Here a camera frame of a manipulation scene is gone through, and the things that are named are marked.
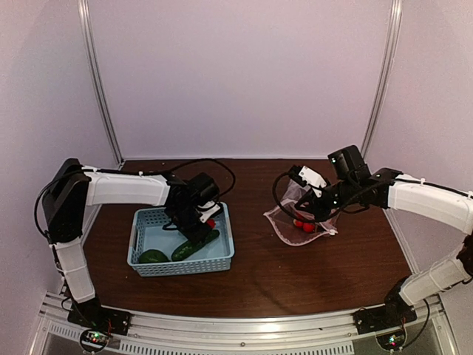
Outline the clear polka dot zip bag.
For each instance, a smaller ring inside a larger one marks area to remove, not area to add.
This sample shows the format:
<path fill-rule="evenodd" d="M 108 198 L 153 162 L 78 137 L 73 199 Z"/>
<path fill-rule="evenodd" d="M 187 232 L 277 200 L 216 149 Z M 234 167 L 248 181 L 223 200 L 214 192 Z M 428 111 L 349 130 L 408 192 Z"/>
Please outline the clear polka dot zip bag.
<path fill-rule="evenodd" d="M 293 225 L 294 219 L 308 223 L 308 219 L 300 217 L 295 209 L 296 203 L 308 189 L 309 187 L 301 187 L 291 180 L 287 185 L 285 193 L 282 195 L 280 203 L 292 216 L 286 214 L 279 205 L 263 214 L 273 228 L 275 235 L 288 246 L 304 246 L 320 237 L 332 237 L 338 234 L 338 229 L 336 228 L 337 217 L 325 222 L 314 223 L 316 230 L 310 234 Z"/>

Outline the green avocado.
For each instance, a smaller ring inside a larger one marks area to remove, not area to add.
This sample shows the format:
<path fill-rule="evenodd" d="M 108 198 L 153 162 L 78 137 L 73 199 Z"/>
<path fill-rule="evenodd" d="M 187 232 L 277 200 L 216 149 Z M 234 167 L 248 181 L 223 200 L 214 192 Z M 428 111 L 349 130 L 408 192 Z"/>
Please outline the green avocado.
<path fill-rule="evenodd" d="M 138 258 L 140 264 L 145 263 L 168 263 L 169 258 L 160 250 L 149 249 L 144 251 Z"/>

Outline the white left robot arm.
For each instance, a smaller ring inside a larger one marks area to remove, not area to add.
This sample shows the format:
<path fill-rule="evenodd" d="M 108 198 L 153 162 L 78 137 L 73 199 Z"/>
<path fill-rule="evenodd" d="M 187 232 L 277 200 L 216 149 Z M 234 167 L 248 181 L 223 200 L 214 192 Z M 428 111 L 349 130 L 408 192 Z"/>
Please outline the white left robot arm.
<path fill-rule="evenodd" d="M 47 224 L 44 235 L 55 250 L 60 272 L 78 317 L 90 328 L 106 322 L 89 273 L 84 243 L 104 205 L 143 205 L 162 208 L 171 225 L 187 240 L 200 242 L 209 233 L 208 220 L 222 211 L 221 189 L 207 173 L 188 180 L 173 170 L 125 172 L 86 166 L 66 159 L 40 192 Z"/>

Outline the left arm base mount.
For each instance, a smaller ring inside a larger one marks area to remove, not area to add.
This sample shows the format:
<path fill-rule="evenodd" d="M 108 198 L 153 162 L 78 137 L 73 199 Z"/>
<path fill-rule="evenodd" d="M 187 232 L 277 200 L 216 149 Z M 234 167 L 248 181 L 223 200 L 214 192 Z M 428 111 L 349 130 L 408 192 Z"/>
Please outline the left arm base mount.
<path fill-rule="evenodd" d="M 127 311 L 102 308 L 96 318 L 87 318 L 76 307 L 69 310 L 67 321 L 84 328 L 79 335 L 79 345 L 87 353 L 104 350 L 115 336 L 126 336 L 132 315 Z"/>

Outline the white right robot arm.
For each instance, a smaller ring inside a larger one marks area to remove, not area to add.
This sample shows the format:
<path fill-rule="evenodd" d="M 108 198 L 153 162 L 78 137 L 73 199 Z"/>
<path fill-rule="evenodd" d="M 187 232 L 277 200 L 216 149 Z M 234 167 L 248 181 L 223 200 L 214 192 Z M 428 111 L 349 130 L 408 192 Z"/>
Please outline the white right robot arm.
<path fill-rule="evenodd" d="M 472 280 L 472 193 L 417 179 L 391 168 L 371 172 L 358 147 L 347 146 L 328 156 L 337 183 L 331 184 L 307 166 L 294 166 L 289 176 L 309 190 L 296 203 L 296 210 L 325 222 L 351 205 L 362 211 L 371 206 L 411 212 L 461 231 L 463 243 L 427 270 L 407 277 L 394 288 L 379 310 L 385 326 L 396 325 L 407 306 Z"/>

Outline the red lychee bunch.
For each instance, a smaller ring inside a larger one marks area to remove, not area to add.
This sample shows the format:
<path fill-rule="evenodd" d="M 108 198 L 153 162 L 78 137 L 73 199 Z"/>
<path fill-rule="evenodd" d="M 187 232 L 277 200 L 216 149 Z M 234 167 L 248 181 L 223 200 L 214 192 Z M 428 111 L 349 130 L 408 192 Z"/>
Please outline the red lychee bunch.
<path fill-rule="evenodd" d="M 316 230 L 314 223 L 303 223 L 302 221 L 296 219 L 293 220 L 293 225 L 308 234 L 313 233 Z"/>

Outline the green cucumber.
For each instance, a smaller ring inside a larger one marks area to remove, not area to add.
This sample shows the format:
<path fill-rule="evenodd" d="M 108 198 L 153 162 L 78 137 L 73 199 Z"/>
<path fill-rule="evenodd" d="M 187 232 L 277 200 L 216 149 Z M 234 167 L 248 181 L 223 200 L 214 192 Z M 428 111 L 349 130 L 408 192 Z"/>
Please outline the green cucumber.
<path fill-rule="evenodd" d="M 192 243 L 191 241 L 186 241 L 180 246 L 178 246 L 171 255 L 171 260 L 173 262 L 180 262 L 188 259 L 209 243 L 212 243 L 220 236 L 220 232 L 218 230 L 212 230 L 207 234 L 207 236 L 197 243 Z"/>

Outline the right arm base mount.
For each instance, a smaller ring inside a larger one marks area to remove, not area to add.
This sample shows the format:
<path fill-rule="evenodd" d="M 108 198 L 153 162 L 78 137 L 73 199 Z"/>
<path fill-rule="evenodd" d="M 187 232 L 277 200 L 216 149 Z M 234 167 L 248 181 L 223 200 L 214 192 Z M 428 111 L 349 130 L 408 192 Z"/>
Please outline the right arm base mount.
<path fill-rule="evenodd" d="M 393 353 L 407 345 L 406 325 L 417 319 L 413 308 L 398 313 L 394 308 L 381 305 L 374 308 L 360 308 L 353 314 L 359 335 L 374 333 L 378 346 Z"/>

